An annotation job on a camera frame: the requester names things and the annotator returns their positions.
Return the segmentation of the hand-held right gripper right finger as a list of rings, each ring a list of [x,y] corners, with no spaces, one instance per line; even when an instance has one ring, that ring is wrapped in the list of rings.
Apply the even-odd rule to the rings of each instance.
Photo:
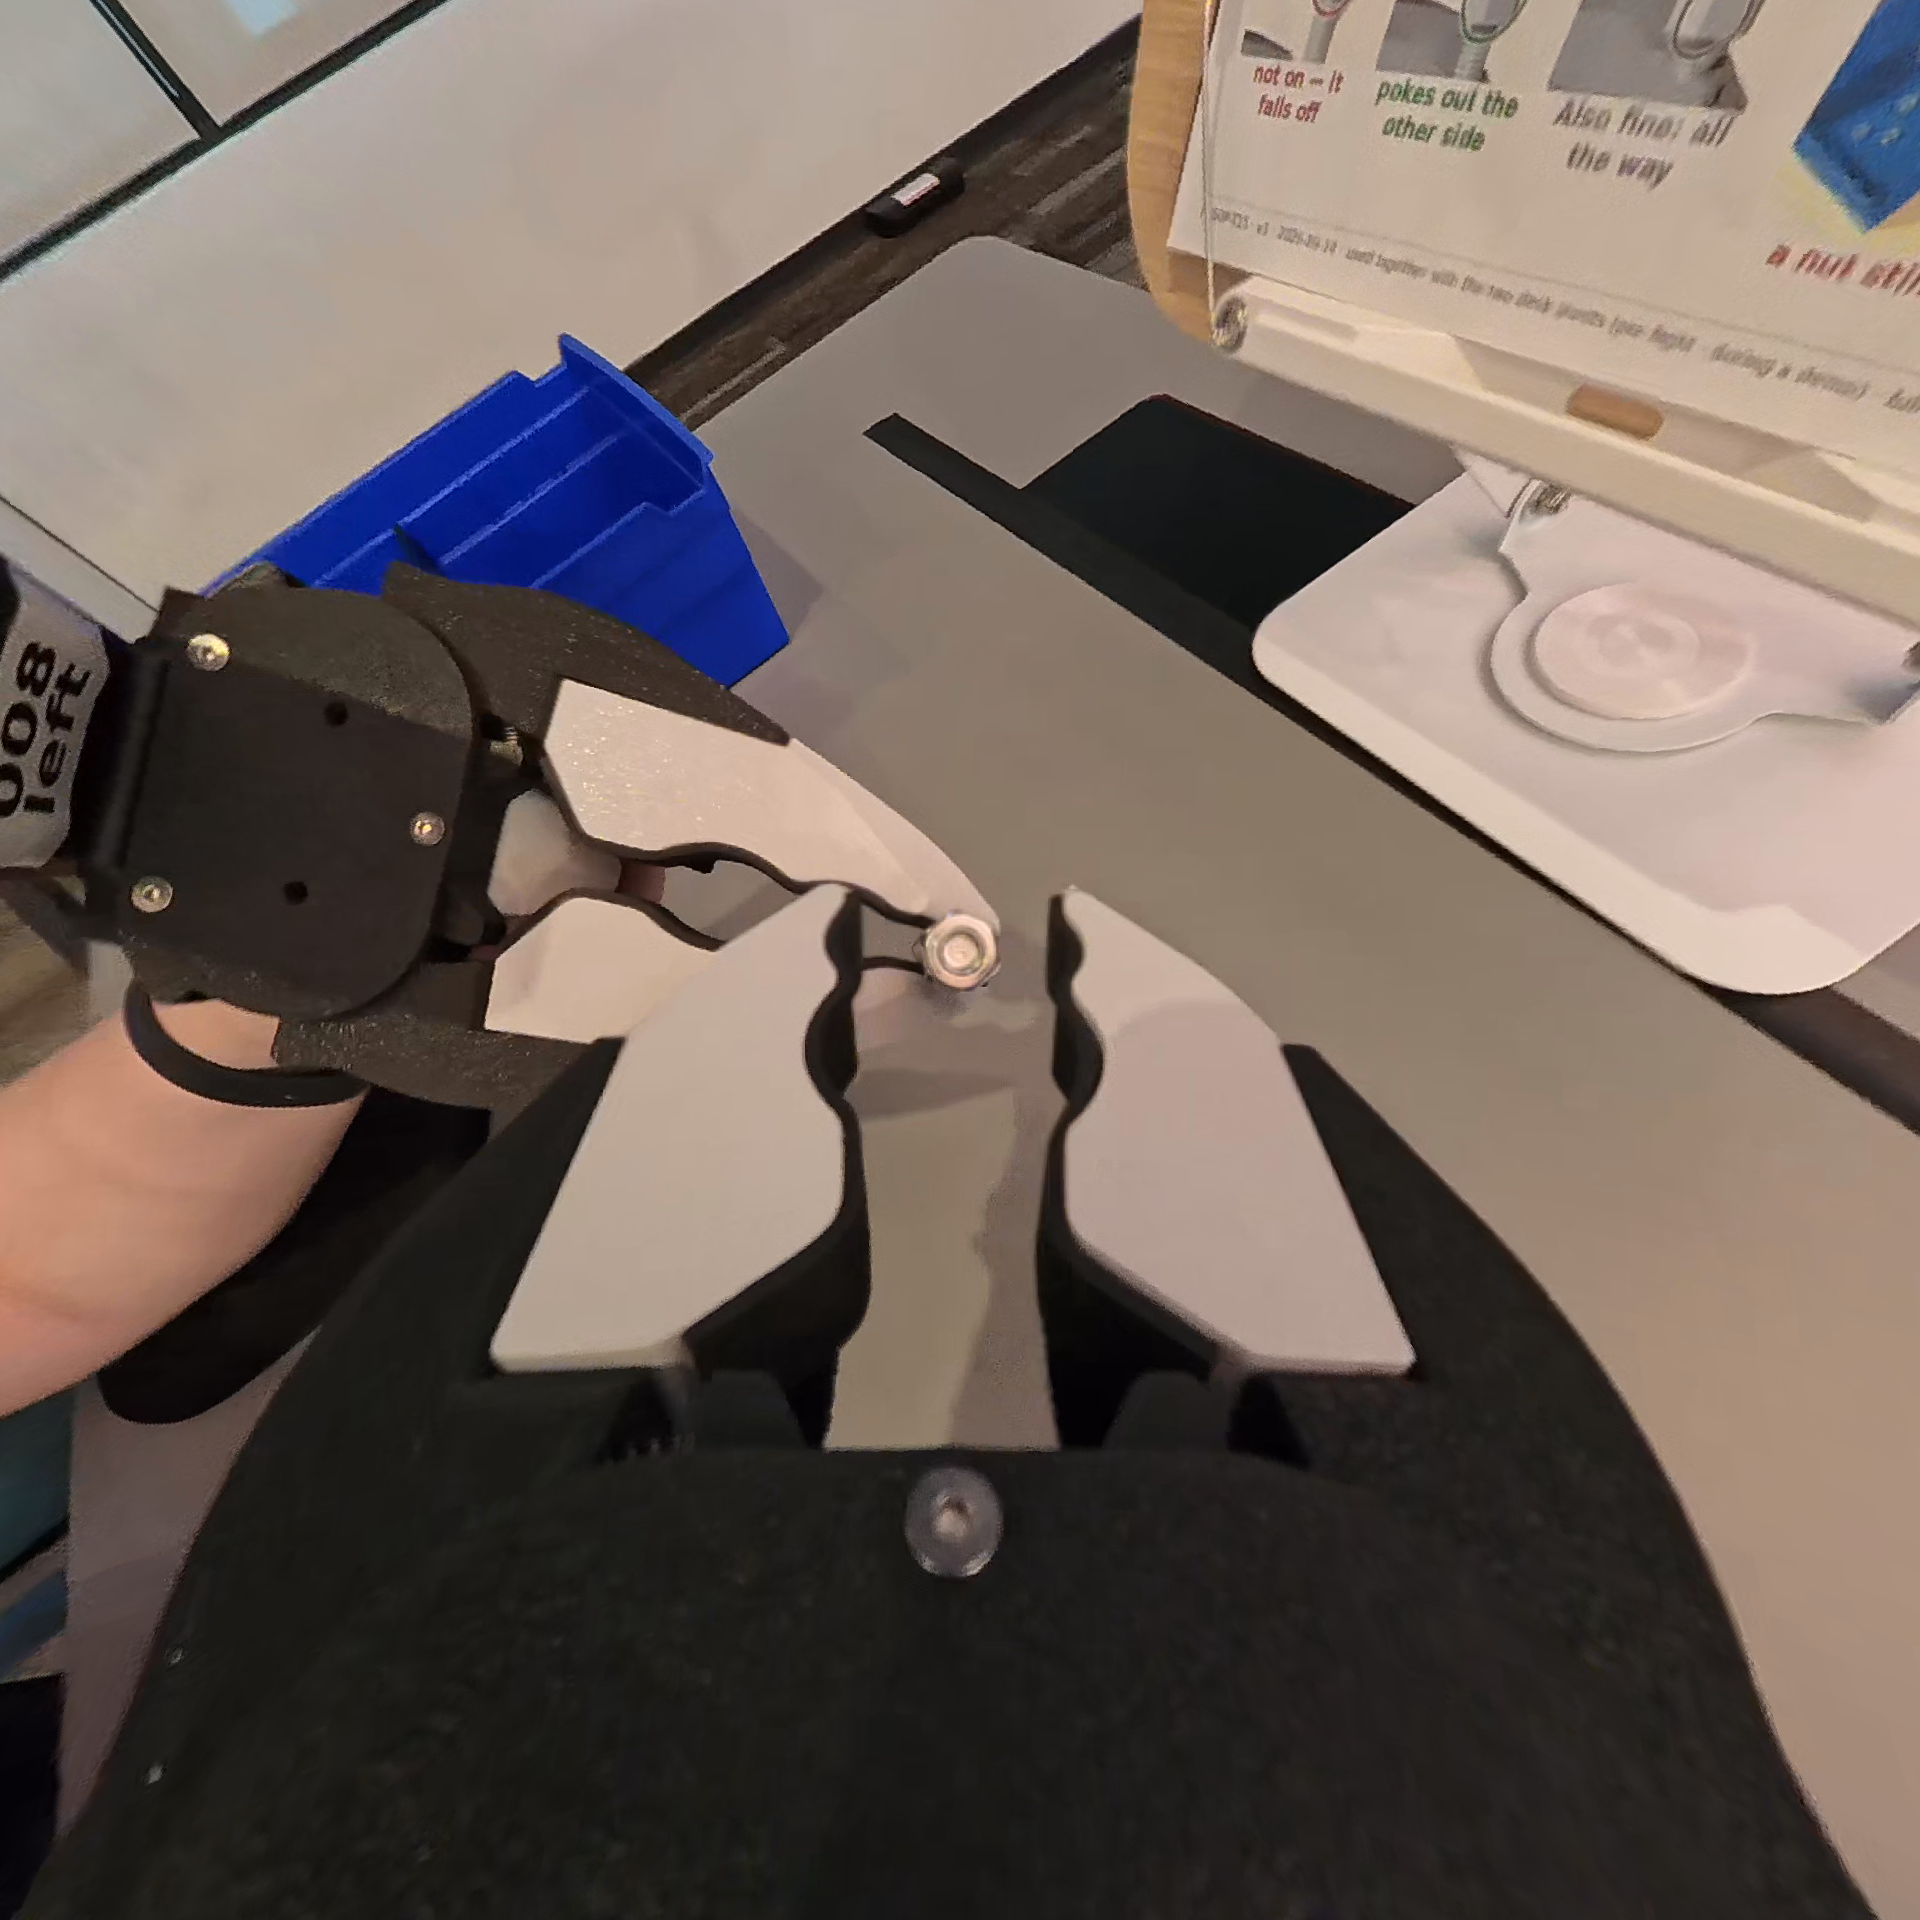
[[[1406,1375],[1410,1337],[1272,1028],[1076,887],[1050,903],[1046,995],[1046,1251],[1206,1372]]]

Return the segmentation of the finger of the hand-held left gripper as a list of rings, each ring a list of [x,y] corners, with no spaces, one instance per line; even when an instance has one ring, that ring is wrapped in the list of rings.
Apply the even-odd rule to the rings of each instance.
[[[803,740],[559,683],[548,785],[583,839],[643,864],[743,864],[790,894],[842,884],[924,933],[956,909],[998,916],[922,828]]]
[[[624,1040],[660,1022],[723,1040],[798,1036],[869,969],[924,980],[917,956],[867,952],[867,919],[853,894],[800,894],[733,940],[701,945],[660,907],[564,895],[493,959],[485,1031]]]

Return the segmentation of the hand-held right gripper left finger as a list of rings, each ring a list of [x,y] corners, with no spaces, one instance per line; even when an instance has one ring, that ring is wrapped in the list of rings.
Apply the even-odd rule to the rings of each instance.
[[[709,1363],[755,1289],[863,1222],[861,958],[860,901],[819,884],[640,1015],[495,1324],[495,1368]]]

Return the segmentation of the blue divided plastic bin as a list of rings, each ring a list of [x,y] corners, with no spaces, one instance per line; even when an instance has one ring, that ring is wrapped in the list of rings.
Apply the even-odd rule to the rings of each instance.
[[[213,581],[254,565],[378,592],[403,561],[554,592],[736,685],[788,643],[712,455],[648,391],[562,333]]]

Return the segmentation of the person's left forearm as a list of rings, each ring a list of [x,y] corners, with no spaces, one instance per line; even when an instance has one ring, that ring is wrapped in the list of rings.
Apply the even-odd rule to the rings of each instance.
[[[93,1375],[260,1253],[363,1097],[236,1107],[114,1015],[2,1092],[2,1413]]]

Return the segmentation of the black wrist rest pad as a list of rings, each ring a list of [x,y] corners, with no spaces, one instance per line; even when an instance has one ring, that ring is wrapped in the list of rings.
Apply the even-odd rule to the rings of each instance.
[[[229,1280],[98,1374],[131,1423],[231,1400],[311,1337],[363,1267],[490,1141],[485,1111],[370,1092],[287,1222]]]

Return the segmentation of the black box with red label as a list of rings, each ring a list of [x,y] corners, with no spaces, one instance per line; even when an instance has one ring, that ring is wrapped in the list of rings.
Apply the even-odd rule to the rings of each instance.
[[[933,212],[963,199],[966,171],[958,156],[941,153],[883,190],[861,211],[860,219],[878,238],[900,238],[933,216]]]

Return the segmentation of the dark teal office chair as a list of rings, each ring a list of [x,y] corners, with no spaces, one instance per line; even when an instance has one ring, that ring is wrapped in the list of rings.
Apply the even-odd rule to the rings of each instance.
[[[66,1613],[71,1392],[2,1422],[2,1677],[24,1676]]]

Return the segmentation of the white framed glass window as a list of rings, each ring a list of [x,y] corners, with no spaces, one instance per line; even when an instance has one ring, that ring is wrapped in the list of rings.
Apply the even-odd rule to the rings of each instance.
[[[2,275],[24,271],[437,3],[4,3]]]

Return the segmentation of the wooden document stand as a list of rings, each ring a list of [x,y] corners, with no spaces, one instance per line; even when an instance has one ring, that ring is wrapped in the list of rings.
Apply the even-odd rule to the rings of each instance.
[[[1208,347],[1199,247],[1172,241],[1196,139],[1199,3],[1147,3],[1130,108],[1126,195],[1146,289],[1187,337]],[[1643,512],[1682,535],[1763,539],[1822,552],[1860,545],[1840,572],[1916,561],[1916,477],[1860,463],[1650,399],[1597,375],[1468,347],[1445,328],[1372,307],[1310,295],[1238,269],[1245,324],[1279,326],[1271,368],[1294,385],[1359,407],[1436,441],[1571,489],[1599,483],[1599,501]],[[1252,366],[1251,347],[1226,353]]]

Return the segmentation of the printed instruction poster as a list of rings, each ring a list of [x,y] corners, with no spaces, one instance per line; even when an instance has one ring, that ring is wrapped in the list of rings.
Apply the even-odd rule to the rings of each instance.
[[[1171,244],[1916,465],[1918,5],[1223,5]]]

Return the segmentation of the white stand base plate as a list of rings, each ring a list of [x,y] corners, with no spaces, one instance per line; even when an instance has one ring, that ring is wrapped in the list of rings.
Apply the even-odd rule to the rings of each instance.
[[[1254,670],[1706,984],[1916,983],[1916,627],[1468,456]]]

